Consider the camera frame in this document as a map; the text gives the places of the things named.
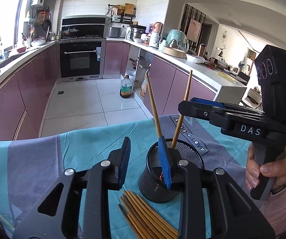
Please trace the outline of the right hand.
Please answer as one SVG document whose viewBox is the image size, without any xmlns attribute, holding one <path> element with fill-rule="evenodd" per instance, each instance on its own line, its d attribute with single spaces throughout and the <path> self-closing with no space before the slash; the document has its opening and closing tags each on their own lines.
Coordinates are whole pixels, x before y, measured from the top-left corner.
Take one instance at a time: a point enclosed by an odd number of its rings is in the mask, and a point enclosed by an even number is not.
<svg viewBox="0 0 286 239">
<path fill-rule="evenodd" d="M 254 160 L 253 145 L 250 144 L 247 152 L 246 186 L 249 190 L 256 188 L 260 182 L 259 175 L 275 178 L 273 191 L 279 191 L 286 187 L 286 153 L 282 160 L 266 163 L 259 166 Z"/>
</svg>

